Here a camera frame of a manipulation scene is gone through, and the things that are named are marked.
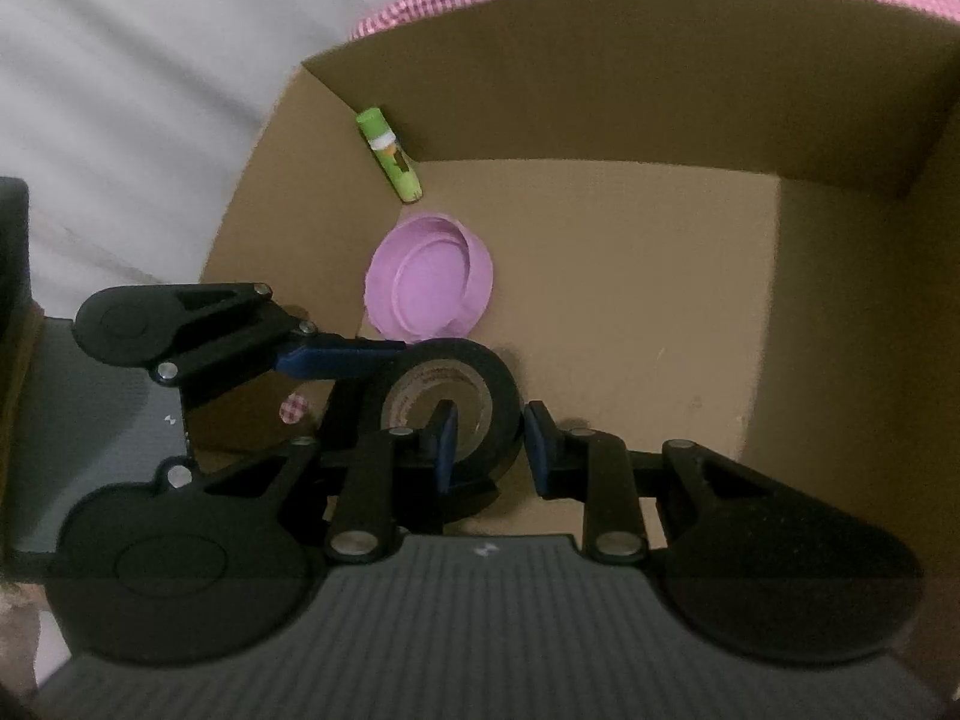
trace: glue stick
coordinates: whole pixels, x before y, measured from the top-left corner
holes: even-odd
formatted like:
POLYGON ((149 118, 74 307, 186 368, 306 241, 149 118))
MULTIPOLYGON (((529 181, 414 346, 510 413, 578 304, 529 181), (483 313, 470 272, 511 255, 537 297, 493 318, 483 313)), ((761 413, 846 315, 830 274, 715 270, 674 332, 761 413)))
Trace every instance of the glue stick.
POLYGON ((387 124, 387 119, 383 118, 380 109, 368 108, 357 116, 357 124, 400 199, 403 202, 416 202, 423 197, 424 190, 421 189, 410 159, 400 148, 394 131, 390 129, 390 124, 387 124))

